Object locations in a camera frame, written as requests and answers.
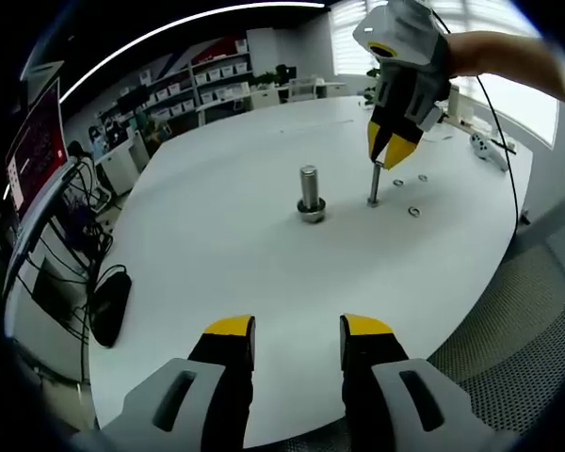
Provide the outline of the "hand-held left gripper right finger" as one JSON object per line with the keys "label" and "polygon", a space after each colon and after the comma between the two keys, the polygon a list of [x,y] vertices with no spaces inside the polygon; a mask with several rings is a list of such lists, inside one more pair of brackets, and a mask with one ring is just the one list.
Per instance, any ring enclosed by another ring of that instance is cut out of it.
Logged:
{"label": "hand-held left gripper right finger", "polygon": [[376,318],[340,317],[342,399],[355,451],[509,451],[517,433],[476,417],[471,397],[424,359],[411,359]]}

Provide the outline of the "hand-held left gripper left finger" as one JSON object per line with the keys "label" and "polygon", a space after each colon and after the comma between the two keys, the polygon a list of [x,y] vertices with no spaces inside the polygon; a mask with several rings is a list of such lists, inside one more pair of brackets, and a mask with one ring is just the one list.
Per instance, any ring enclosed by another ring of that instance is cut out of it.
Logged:
{"label": "hand-held left gripper left finger", "polygon": [[102,428],[73,436],[75,451],[240,451],[253,399],[255,318],[208,326],[185,359],[155,370]]}

